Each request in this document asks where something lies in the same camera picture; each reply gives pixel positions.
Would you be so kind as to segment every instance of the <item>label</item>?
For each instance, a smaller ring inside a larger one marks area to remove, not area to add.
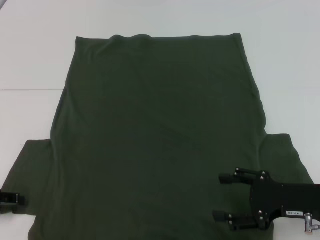
[[[302,211],[286,211],[286,214],[288,216],[297,216],[297,217],[303,217],[304,213]]]

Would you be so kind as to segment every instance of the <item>black metal bracket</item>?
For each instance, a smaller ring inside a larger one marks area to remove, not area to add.
[[[14,212],[18,206],[25,205],[25,198],[20,196],[19,193],[13,192],[1,192],[0,189],[0,209],[2,207],[6,209],[12,209]]]
[[[227,222],[233,231],[243,229],[267,230],[277,218],[305,219],[311,214],[320,220],[320,184],[288,184],[272,180],[268,171],[236,168],[232,175],[220,174],[221,184],[251,185],[250,214],[213,211],[216,222]]]

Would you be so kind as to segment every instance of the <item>white background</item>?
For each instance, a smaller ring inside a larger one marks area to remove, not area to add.
[[[288,133],[320,184],[320,1],[8,0],[0,11],[0,186],[23,144],[50,138],[76,36],[241,33],[268,133]],[[35,217],[0,216],[4,240],[26,240]],[[277,219],[275,240],[320,239],[303,219]]]

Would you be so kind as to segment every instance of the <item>white table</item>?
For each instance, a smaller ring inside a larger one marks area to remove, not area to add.
[[[0,11],[0,186],[28,139],[50,137],[76,36],[241,33],[268,133],[288,133],[320,183],[320,1],[8,0]],[[0,216],[1,239],[26,240],[35,217]],[[277,219],[275,240],[319,239]]]

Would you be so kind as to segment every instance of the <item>t-shirt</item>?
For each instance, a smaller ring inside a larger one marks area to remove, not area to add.
[[[212,211],[250,214],[235,168],[312,183],[266,117],[241,35],[77,37],[51,139],[28,141],[2,190],[36,215],[30,240],[271,240]]]

